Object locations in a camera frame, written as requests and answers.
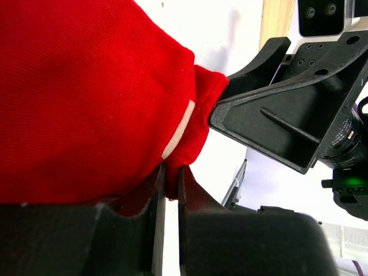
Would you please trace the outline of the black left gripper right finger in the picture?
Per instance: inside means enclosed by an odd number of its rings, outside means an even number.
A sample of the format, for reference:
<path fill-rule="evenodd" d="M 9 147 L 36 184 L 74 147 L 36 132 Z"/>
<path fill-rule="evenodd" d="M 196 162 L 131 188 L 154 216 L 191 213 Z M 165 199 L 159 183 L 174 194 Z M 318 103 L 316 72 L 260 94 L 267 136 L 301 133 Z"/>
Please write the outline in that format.
<path fill-rule="evenodd" d="M 182 275 L 336 275 L 318 223 L 281 208 L 231 211 L 200 186 L 188 167 L 178 179 Z"/>

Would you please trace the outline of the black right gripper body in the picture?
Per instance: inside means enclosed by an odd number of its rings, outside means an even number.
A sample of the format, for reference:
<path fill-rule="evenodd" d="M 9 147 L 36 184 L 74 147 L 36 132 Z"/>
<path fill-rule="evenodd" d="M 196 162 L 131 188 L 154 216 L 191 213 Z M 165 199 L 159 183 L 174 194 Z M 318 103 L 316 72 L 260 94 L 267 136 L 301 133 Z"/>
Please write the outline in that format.
<path fill-rule="evenodd" d="M 278 73 L 279 80 L 290 79 L 313 67 L 332 47 L 335 40 L 325 37 L 303 38 L 292 56 L 286 56 Z M 331 189 L 337 206 L 348 214 L 367 220 L 367 98 L 354 103 L 343 113 L 343 122 L 320 161 L 333 170 L 332 179 L 321 185 Z"/>

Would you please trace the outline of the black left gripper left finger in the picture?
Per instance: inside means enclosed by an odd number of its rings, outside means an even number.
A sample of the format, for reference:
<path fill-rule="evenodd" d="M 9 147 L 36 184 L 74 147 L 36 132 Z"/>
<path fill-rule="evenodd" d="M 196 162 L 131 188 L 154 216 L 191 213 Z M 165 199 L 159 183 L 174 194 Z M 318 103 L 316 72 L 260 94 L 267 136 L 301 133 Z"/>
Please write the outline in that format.
<path fill-rule="evenodd" d="M 166 168 L 115 201 L 1 206 L 2 275 L 161 275 Z"/>

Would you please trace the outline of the red reindeer sock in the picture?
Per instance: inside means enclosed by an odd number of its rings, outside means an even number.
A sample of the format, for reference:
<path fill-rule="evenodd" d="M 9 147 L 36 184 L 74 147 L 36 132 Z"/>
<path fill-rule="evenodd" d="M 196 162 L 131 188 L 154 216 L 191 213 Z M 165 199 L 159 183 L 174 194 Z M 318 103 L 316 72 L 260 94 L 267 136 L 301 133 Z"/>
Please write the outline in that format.
<path fill-rule="evenodd" d="M 134 1 L 2 1 L 1 202 L 116 199 L 162 163 L 176 199 L 227 84 Z"/>

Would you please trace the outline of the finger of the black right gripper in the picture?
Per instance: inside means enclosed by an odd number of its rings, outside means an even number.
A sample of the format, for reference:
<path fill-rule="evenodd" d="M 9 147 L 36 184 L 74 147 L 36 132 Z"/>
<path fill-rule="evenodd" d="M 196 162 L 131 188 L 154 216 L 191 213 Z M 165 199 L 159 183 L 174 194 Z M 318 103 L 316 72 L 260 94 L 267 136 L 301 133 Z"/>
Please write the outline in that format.
<path fill-rule="evenodd" d="M 268 39 L 249 64 L 228 76 L 229 83 L 222 93 L 221 99 L 268 86 L 281 65 L 290 44 L 291 41 L 287 37 Z"/>
<path fill-rule="evenodd" d="M 220 99 L 209 124 L 305 174 L 331 144 L 343 122 L 343 88 L 327 88 L 341 70 L 341 66 L 322 64 L 276 84 Z"/>

